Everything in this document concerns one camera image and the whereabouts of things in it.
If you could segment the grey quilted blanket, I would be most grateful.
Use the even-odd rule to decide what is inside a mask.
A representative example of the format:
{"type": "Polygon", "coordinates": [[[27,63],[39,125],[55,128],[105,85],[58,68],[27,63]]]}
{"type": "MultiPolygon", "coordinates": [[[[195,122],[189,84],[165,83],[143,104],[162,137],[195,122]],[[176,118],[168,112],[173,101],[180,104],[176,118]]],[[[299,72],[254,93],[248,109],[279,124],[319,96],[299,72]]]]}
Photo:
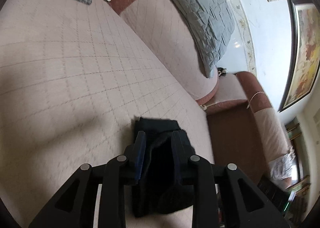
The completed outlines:
{"type": "Polygon", "coordinates": [[[226,0],[172,0],[193,36],[206,77],[225,54],[235,22],[226,0]]]}

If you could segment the framed painting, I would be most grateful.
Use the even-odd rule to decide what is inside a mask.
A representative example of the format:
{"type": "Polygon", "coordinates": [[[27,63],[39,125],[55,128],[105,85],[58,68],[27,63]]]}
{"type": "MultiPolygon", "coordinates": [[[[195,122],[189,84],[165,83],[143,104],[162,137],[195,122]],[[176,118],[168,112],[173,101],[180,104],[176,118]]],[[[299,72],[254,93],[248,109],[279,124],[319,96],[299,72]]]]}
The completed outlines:
{"type": "Polygon", "coordinates": [[[279,112],[311,93],[319,72],[319,11],[311,0],[288,0],[288,5],[292,55],[279,112]]]}

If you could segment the black pants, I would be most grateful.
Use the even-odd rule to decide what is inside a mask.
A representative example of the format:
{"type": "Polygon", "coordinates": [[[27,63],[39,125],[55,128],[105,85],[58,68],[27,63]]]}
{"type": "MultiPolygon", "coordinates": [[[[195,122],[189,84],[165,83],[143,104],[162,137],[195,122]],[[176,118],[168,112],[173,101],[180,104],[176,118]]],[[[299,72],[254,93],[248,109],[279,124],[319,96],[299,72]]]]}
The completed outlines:
{"type": "Polygon", "coordinates": [[[142,175],[131,187],[134,217],[171,214],[194,203],[193,185],[180,185],[174,177],[171,135],[183,130],[175,120],[140,118],[135,122],[134,139],[139,131],[146,135],[142,175]]]}

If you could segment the small dark ornament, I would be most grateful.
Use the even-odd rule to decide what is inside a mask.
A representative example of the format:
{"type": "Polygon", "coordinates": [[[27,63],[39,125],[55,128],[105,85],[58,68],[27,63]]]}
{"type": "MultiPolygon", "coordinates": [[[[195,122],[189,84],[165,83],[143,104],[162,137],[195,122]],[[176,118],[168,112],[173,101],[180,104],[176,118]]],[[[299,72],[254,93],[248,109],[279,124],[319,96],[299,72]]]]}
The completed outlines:
{"type": "Polygon", "coordinates": [[[227,74],[227,69],[226,69],[226,68],[223,68],[223,67],[218,67],[218,68],[217,68],[217,73],[218,73],[218,77],[219,77],[219,78],[225,77],[226,74],[227,74]]]}

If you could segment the pink bolster cushion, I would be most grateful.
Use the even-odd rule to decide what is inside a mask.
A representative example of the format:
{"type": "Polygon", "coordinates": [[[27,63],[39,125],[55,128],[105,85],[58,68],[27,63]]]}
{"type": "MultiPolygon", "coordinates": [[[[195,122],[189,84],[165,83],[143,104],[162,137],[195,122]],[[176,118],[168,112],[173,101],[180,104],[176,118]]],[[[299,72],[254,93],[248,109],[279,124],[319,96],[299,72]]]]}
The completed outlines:
{"type": "Polygon", "coordinates": [[[212,99],[217,71],[206,77],[193,37],[172,0],[112,0],[110,5],[198,104],[212,99]]]}

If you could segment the pink quilted mattress cover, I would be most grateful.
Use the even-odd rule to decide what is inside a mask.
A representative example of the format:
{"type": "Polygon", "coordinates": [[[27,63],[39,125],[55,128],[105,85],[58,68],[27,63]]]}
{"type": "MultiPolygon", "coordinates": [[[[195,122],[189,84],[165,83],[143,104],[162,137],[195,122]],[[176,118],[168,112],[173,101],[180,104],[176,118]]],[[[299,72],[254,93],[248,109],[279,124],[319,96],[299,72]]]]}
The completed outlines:
{"type": "Polygon", "coordinates": [[[1,9],[1,198],[21,227],[84,163],[132,142],[136,118],[176,120],[213,160],[205,113],[102,0],[1,9]]]}

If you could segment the cream tassel knot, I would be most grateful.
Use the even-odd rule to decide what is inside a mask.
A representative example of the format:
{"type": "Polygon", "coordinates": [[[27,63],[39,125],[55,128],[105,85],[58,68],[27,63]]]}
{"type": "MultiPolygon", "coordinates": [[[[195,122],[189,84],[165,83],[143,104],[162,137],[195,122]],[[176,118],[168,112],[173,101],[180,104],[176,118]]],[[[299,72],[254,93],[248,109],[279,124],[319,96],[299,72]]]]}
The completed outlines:
{"type": "Polygon", "coordinates": [[[207,110],[207,106],[206,106],[206,105],[200,105],[200,108],[201,108],[203,111],[206,111],[206,110],[207,110]]]}

